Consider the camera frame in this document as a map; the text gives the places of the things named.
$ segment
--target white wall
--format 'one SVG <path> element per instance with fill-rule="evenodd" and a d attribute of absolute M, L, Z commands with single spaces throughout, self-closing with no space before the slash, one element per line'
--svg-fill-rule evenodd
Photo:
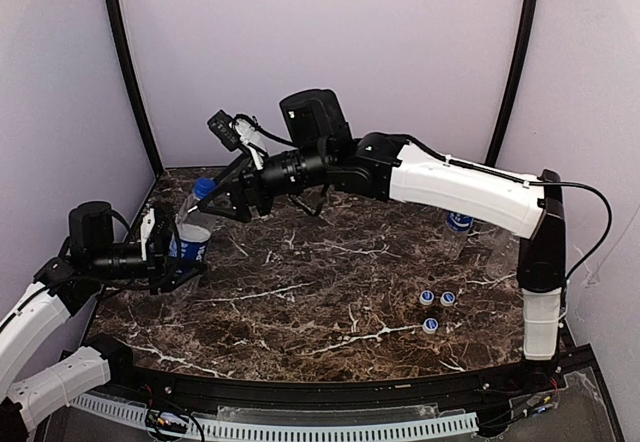
<path fill-rule="evenodd" d="M 205 122 L 257 115 L 286 135 L 278 102 L 329 87 L 354 134 L 411 131 L 484 159 L 522 0 L 122 0 L 168 166 L 223 163 Z"/>
<path fill-rule="evenodd" d="M 0 26 L 1 318 L 57 254 L 69 210 L 102 199 L 131 218 L 153 176 L 103 0 L 0 0 Z M 87 315 L 57 331 L 29 371 L 73 349 Z"/>
<path fill-rule="evenodd" d="M 555 169 L 599 187 L 613 205 L 608 243 L 591 273 L 572 281 L 569 321 L 577 341 L 594 346 L 627 440 L 640 440 L 639 90 L 640 0 L 539 0 L 498 162 Z M 575 262 L 601 234 L 605 212 L 588 193 L 565 194 Z"/>

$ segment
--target marble table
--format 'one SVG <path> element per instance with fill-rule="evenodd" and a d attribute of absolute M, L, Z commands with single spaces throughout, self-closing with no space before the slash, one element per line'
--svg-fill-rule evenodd
<path fill-rule="evenodd" d="M 169 169 L 149 201 L 177 208 L 197 177 L 215 173 Z M 443 217 L 331 191 L 313 218 L 281 197 L 249 224 L 220 219 L 210 270 L 188 297 L 120 294 L 98 305 L 88 335 L 119 338 L 140 367 L 260 381 L 388 380 L 520 360 L 515 275 L 484 273 L 496 228 L 476 224 L 451 262 L 439 253 Z M 457 302 L 426 308 L 425 289 Z M 421 328 L 427 317 L 440 323 L 434 335 Z"/>

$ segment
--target blue bottle cap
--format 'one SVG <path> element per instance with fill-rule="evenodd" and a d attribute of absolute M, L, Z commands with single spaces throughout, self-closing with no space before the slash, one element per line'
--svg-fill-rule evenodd
<path fill-rule="evenodd" d="M 431 292 L 430 290 L 425 290 L 420 294 L 420 303 L 422 305 L 431 305 L 433 304 L 435 298 L 436 296 L 433 295 L 433 292 Z"/>
<path fill-rule="evenodd" d="M 424 330 L 427 334 L 435 334 L 436 330 L 438 330 L 438 321 L 434 318 L 428 318 L 422 324 L 422 330 Z"/>
<path fill-rule="evenodd" d="M 445 292 L 440 297 L 440 303 L 445 307 L 451 307 L 456 301 L 456 296 L 453 295 L 453 292 Z"/>
<path fill-rule="evenodd" d="M 193 193 L 199 199 L 205 198 L 216 188 L 216 182 L 213 179 L 207 179 L 206 177 L 200 177 L 196 180 L 196 185 L 193 187 Z"/>

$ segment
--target water bottle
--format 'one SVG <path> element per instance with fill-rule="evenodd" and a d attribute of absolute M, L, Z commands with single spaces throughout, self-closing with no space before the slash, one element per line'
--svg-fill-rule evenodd
<path fill-rule="evenodd" d="M 442 233 L 441 249 L 446 257 L 455 260 L 462 252 L 473 225 L 473 217 L 457 212 L 448 212 Z"/>
<path fill-rule="evenodd" d="M 216 188 L 215 181 L 201 177 L 196 180 L 193 192 L 187 196 L 178 214 L 176 215 L 176 226 L 181 241 L 181 257 L 183 260 L 195 260 L 202 262 L 207 251 L 207 245 L 211 238 L 211 233 L 220 223 L 215 215 L 205 214 L 199 210 L 189 213 L 189 209 L 194 207 L 200 199 L 209 195 Z M 169 255 L 177 255 L 177 245 L 175 239 L 171 241 Z M 190 279 L 182 287 L 176 290 L 179 293 L 177 298 L 184 299 L 190 295 L 198 286 L 200 276 Z"/>
<path fill-rule="evenodd" d="M 518 240 L 505 229 L 498 229 L 495 246 L 487 260 L 486 273 L 492 279 L 501 279 L 509 275 L 518 259 Z"/>

